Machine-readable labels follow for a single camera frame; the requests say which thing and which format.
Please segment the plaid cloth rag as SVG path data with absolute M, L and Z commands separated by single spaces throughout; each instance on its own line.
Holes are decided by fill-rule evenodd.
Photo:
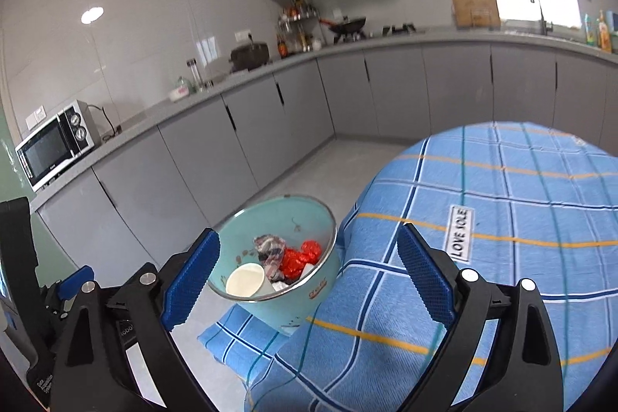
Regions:
M 253 245 L 268 280 L 270 282 L 283 281 L 284 274 L 280 271 L 280 267 L 287 249 L 284 239 L 276 235 L 265 234 L 256 237 Z

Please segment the yellow detergent bottle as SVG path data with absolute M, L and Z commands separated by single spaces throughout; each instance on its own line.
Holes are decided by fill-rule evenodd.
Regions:
M 597 39 L 598 47 L 602 51 L 607 53 L 611 53 L 613 51 L 609 26 L 605 22 L 604 13 L 602 10 L 599 12 L 599 17 L 597 19 Z

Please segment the wooden cutting board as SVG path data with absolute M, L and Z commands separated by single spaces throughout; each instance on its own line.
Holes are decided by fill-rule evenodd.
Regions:
M 500 28 L 502 25 L 496 0 L 452 0 L 458 28 Z

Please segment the spice rack with bottles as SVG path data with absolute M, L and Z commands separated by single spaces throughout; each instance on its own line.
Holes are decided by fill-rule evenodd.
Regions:
M 282 8 L 277 23 L 277 48 L 281 59 L 322 49 L 318 18 L 311 0 L 292 0 Z

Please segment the white blue paper cup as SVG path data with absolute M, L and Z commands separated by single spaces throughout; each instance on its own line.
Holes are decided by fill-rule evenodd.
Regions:
M 260 263 L 244 263 L 227 278 L 225 293 L 233 297 L 253 298 L 275 294 L 275 289 Z

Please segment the white microwave oven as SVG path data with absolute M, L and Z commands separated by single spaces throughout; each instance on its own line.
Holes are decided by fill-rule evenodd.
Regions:
M 37 192 L 98 146 L 100 134 L 89 105 L 75 100 L 18 144 L 16 155 Z

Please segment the gas stove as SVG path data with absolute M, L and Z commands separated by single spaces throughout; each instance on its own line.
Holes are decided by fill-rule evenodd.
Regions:
M 341 37 L 334 34 L 332 44 L 355 43 L 368 39 L 375 39 L 375 37 L 409 36 L 410 34 L 418 34 L 418 30 L 416 30 L 415 25 L 412 23 L 402 24 L 401 26 L 384 26 L 376 32 L 366 32 L 365 27 L 363 27 L 362 31 L 356 34 L 350 34 L 349 36 Z

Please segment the black rice cooker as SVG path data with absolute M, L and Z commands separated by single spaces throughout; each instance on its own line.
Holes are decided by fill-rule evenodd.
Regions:
M 269 48 L 263 42 L 249 42 L 231 52 L 229 61 L 234 72 L 251 71 L 266 65 L 270 60 Z

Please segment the red mesh bag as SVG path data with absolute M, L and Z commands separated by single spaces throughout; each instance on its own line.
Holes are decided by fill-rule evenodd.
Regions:
M 305 241 L 299 249 L 287 248 L 278 270 L 287 282 L 299 280 L 307 266 L 315 266 L 322 256 L 319 242 Z

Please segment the grey lower cabinets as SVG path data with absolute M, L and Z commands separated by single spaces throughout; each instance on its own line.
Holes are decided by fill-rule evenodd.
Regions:
M 42 190 L 31 211 L 69 259 L 116 280 L 222 222 L 334 137 L 412 141 L 530 121 L 617 149 L 617 60 L 539 37 L 340 45 L 161 105 Z

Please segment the black wok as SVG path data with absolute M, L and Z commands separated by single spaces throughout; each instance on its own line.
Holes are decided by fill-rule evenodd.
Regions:
M 350 19 L 343 22 L 335 22 L 324 18 L 319 18 L 318 21 L 322 25 L 325 25 L 333 34 L 341 37 L 356 34 L 365 27 L 365 17 Z

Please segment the green detergent bottle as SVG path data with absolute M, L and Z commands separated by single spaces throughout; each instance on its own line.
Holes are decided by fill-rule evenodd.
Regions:
M 586 37 L 586 44 L 595 47 L 597 45 L 596 34 L 594 31 L 594 24 L 591 17 L 588 14 L 584 14 L 584 36 Z

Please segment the blue dish rack box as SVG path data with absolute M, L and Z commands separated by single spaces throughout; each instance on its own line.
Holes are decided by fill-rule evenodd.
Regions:
M 607 10 L 604 13 L 605 24 L 608 27 L 610 40 L 612 44 L 612 52 L 618 52 L 618 12 L 615 10 Z

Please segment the blue plaid tablecloth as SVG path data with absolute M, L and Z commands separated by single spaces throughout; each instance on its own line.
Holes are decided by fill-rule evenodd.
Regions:
M 324 245 L 291 335 L 243 307 L 201 343 L 245 411 L 613 411 L 617 159 L 533 123 L 428 137 Z

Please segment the white sponge block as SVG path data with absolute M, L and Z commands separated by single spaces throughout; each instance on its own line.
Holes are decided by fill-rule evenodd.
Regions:
M 303 268 L 303 271 L 301 273 L 301 276 L 299 278 L 291 280 L 291 281 L 272 282 L 271 286 L 272 286 L 272 288 L 273 288 L 273 290 L 275 292 L 282 292 L 282 291 L 285 290 L 285 288 L 292 287 L 293 285 L 298 283 L 301 279 L 306 277 L 313 269 L 314 269 L 314 265 L 313 264 L 306 263 L 305 267 Z

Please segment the black kitchen faucet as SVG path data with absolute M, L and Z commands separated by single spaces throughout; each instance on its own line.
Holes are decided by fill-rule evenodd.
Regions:
M 540 0 L 529 0 L 531 4 L 535 5 L 538 10 L 538 16 L 540 19 L 538 20 L 538 25 L 540 25 L 540 34 L 542 36 L 548 36 L 553 30 L 554 25 L 552 22 L 549 22 L 545 15 L 543 14 L 543 6 L 540 3 Z

